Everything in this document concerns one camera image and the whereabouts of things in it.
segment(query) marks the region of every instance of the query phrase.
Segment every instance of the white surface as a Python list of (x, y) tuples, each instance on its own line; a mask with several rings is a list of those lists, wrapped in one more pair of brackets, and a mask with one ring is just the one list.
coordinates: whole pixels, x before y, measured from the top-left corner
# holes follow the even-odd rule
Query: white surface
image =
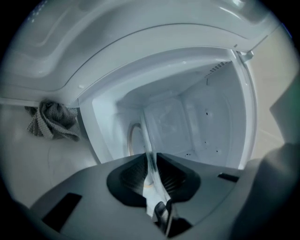
[[(255, 87), (258, 117), (255, 148), (251, 158), (262, 158), (285, 142), (270, 108), (299, 74), (300, 62), (297, 50), (283, 27), (276, 29), (253, 53), (253, 59), (246, 62)], [(293, 110), (291, 108), (284, 111), (288, 113)], [(287, 121), (288, 118), (295, 117), (291, 112), (289, 114), (286, 115)]]
[[(252, 152), (256, 116), (250, 80), (242, 68), (234, 52), (187, 48), (107, 75), (79, 99), (100, 162), (128, 156), (129, 128), (144, 111), (156, 152), (243, 166)], [(216, 71), (207, 76), (211, 70)]]
[(0, 105), (1, 176), (11, 196), (27, 207), (72, 174), (98, 163), (86, 134), (80, 142), (47, 140), (27, 132), (30, 119), (24, 107)]
[[(7, 52), (1, 69), (4, 103), (17, 99), (34, 105), (48, 98), (70, 105), (99, 78), (142, 57), (187, 46), (247, 52), (278, 25), (254, 1), (53, 0), (42, 5)], [(96, 58), (98, 73), (73, 78), (90, 58)]]

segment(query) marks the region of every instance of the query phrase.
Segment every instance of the dish rag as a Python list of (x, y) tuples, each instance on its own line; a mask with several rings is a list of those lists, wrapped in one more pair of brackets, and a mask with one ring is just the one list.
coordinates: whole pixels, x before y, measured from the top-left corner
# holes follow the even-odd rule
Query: dish rag
[(27, 130), (35, 136), (47, 139), (67, 138), (79, 141), (79, 124), (76, 120), (77, 109), (66, 108), (64, 105), (42, 101), (39, 107), (25, 107), (32, 116)]

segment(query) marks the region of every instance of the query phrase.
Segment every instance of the gray cloth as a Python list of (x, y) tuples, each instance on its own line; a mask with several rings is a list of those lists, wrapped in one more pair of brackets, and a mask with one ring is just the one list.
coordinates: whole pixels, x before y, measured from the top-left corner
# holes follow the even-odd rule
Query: gray cloth
[(39, 107), (25, 107), (32, 116), (27, 130), (35, 136), (47, 139), (67, 138), (79, 141), (79, 124), (76, 120), (77, 109), (51, 102), (42, 101)]

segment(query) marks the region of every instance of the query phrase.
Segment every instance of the inner wall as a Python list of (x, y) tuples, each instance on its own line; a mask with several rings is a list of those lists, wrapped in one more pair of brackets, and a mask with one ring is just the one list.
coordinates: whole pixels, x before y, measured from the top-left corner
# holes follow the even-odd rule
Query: inner wall
[[(129, 156), (128, 135), (144, 111), (155, 152), (238, 168), (246, 133), (240, 82), (231, 62), (207, 67), (205, 78), (194, 69), (133, 89), (117, 103), (99, 102), (98, 123), (113, 159)], [(133, 139), (139, 134), (134, 131)], [(116, 141), (118, 136), (125, 140)], [(132, 145), (134, 154), (143, 151), (142, 141)]]

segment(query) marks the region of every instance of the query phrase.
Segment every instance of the storage compartment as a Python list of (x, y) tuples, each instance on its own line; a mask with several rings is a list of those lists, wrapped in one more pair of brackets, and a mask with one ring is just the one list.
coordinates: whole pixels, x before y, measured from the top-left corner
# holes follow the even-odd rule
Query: storage compartment
[[(143, 153), (139, 124), (144, 113), (154, 152), (239, 167), (246, 137), (246, 107), (231, 61), (194, 67), (158, 80), (128, 76), (128, 80), (115, 81), (92, 97), (101, 133), (96, 137), (102, 143), (91, 142), (94, 148), (105, 143), (107, 149), (99, 151), (111, 155), (102, 162)], [(89, 136), (96, 134), (93, 129)]]

